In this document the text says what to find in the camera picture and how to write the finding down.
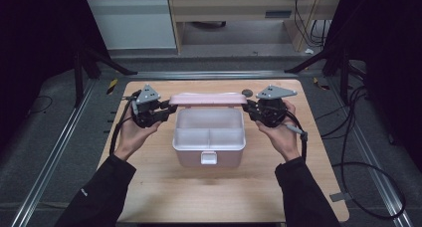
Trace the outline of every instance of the pink lid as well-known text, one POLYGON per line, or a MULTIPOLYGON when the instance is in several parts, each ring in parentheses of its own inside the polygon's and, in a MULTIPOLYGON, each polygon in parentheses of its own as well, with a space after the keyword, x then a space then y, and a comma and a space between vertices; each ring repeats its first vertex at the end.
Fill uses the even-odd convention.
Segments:
POLYGON ((246 104, 246 97, 237 93, 192 94, 183 93, 171 96, 171 105, 180 106, 239 106, 246 104))

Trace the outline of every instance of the tabletop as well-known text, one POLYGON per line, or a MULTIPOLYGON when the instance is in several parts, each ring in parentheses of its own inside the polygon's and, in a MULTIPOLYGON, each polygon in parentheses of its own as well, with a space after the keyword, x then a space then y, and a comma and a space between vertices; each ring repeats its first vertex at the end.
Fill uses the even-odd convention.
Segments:
MULTIPOLYGON (((124 92, 130 96, 150 84, 161 101, 181 93, 255 93, 268 85, 297 91, 286 97, 296 107, 296 116, 309 133, 307 165, 339 221, 348 219, 344 201, 332 202, 331 194, 340 192, 317 130, 313 114, 297 80, 224 80, 131 82, 124 92)), ((121 102, 116 124, 126 101, 121 102)), ((238 167, 183 167, 172 139, 176 114, 164 122, 130 159, 137 172, 128 187, 120 222, 136 223, 245 223, 285 222, 283 192, 274 174, 283 158, 269 139, 244 114, 246 146, 238 167)), ((100 164, 108 157, 111 135, 100 164)))

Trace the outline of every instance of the black jacket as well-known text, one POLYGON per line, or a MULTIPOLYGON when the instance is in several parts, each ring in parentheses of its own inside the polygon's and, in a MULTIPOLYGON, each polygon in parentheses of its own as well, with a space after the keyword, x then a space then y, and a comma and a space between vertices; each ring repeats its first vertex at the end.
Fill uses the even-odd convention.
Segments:
MULTIPOLYGON (((77 193, 55 226, 115 226, 136 169, 111 155, 77 193)), ((299 157, 276 168, 289 227, 339 226, 305 162, 299 157)))

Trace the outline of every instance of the white plastic container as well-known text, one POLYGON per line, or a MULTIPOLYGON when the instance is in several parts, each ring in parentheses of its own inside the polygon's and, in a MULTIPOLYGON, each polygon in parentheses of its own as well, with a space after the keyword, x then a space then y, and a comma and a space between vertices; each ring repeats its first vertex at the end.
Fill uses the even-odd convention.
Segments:
POLYGON ((246 139, 243 114, 233 106, 239 106, 243 102, 246 102, 246 98, 239 94, 173 96, 170 99, 171 104, 188 106, 188 109, 177 113, 173 137, 173 147, 180 164, 238 166, 246 139))

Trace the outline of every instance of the hand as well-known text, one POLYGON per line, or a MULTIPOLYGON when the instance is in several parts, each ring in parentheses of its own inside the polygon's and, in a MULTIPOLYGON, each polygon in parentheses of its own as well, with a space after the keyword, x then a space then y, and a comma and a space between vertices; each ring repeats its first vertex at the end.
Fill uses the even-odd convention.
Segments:
MULTIPOLYGON (((295 106, 286 100, 284 100, 284 103, 288 111, 295 114, 295 106)), ((267 127, 260 121, 256 121, 256 124, 258 129, 267 135, 274 149, 283 156, 285 161, 301 156, 298 151, 297 134, 286 127, 287 124, 295 126, 295 123, 289 117, 286 116, 283 122, 274 128, 267 127)))
POLYGON ((161 125, 161 121, 156 122, 151 127, 141 128, 132 119, 131 106, 124 116, 125 122, 120 129, 120 139, 114 155, 122 160, 128 160, 145 143, 146 139, 156 131, 161 125))

